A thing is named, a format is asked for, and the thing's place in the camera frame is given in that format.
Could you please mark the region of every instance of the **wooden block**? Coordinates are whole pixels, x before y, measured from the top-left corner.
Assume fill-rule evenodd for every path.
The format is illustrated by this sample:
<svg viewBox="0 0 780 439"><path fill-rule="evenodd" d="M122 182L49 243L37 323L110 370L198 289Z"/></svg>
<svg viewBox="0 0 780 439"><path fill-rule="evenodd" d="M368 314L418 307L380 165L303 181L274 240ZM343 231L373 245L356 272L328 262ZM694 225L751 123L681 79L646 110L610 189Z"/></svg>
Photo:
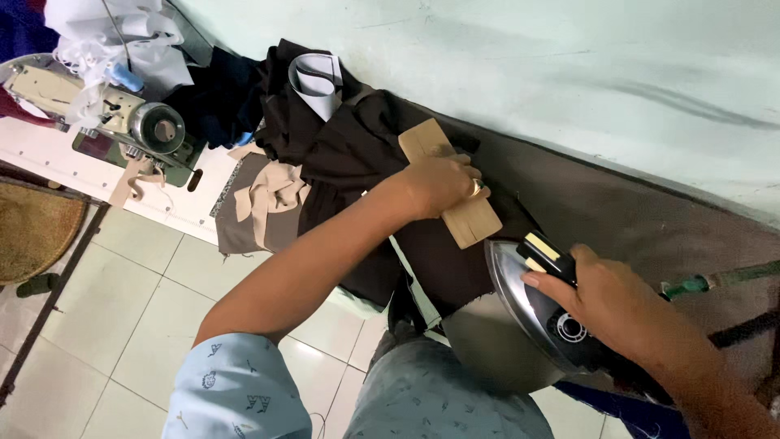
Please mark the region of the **wooden block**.
<svg viewBox="0 0 780 439"><path fill-rule="evenodd" d="M398 142L410 163L426 156L446 157L456 153L435 119L426 120L401 133ZM476 244L502 227L501 220L484 198L468 200L445 210L441 218L460 248Z"/></svg>

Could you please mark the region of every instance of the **shirt sleeve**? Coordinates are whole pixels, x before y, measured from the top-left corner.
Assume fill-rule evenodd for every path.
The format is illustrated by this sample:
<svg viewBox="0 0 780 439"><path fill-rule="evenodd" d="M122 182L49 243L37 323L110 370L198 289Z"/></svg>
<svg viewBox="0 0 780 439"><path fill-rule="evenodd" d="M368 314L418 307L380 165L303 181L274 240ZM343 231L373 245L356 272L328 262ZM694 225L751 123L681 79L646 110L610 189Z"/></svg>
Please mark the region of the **shirt sleeve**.
<svg viewBox="0 0 780 439"><path fill-rule="evenodd" d="M311 418L273 343L259 335L225 334L187 355L162 437L310 438Z"/></svg>

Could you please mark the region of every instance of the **light blue shirt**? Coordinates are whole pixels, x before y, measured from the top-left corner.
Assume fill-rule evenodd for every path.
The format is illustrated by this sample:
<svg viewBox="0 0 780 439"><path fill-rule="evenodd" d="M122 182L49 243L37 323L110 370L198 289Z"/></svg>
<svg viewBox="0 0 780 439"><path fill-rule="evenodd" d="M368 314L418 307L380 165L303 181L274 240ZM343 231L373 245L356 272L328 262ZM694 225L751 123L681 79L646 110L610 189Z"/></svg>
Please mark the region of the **light blue shirt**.
<svg viewBox="0 0 780 439"><path fill-rule="evenodd" d="M200 343L176 375L164 439L312 437L311 419L279 350L265 337L226 334ZM367 375L344 437L552 439L528 395L483 391L452 350L412 341Z"/></svg>

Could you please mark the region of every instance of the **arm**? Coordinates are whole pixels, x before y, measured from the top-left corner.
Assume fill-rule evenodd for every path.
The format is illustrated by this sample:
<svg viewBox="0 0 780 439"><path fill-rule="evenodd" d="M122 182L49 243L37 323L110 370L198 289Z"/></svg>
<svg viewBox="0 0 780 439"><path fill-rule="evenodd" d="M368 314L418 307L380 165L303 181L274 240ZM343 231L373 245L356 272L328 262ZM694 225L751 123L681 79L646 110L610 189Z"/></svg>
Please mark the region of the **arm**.
<svg viewBox="0 0 780 439"><path fill-rule="evenodd" d="M720 352L623 263L575 246L578 288L543 273L523 281L553 298L604 344L642 366L674 398L694 437L780 438L780 426Z"/></svg>
<svg viewBox="0 0 780 439"><path fill-rule="evenodd" d="M299 237L236 285L206 315L194 345L221 334L259 334L274 343L311 316L333 288L407 223L438 217L473 193L468 158L426 159L377 185ZM482 191L480 196L488 196Z"/></svg>

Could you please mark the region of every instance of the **gold ring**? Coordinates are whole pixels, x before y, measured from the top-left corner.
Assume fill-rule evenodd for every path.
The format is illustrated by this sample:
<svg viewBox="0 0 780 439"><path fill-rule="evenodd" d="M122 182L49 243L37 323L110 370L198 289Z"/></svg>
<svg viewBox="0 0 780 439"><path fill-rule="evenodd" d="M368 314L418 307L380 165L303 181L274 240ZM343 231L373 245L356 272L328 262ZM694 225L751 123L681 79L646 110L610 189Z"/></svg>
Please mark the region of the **gold ring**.
<svg viewBox="0 0 780 439"><path fill-rule="evenodd" d="M471 196L476 197L484 189L485 183L478 178L472 178L471 180L474 182L474 192L472 192Z"/></svg>

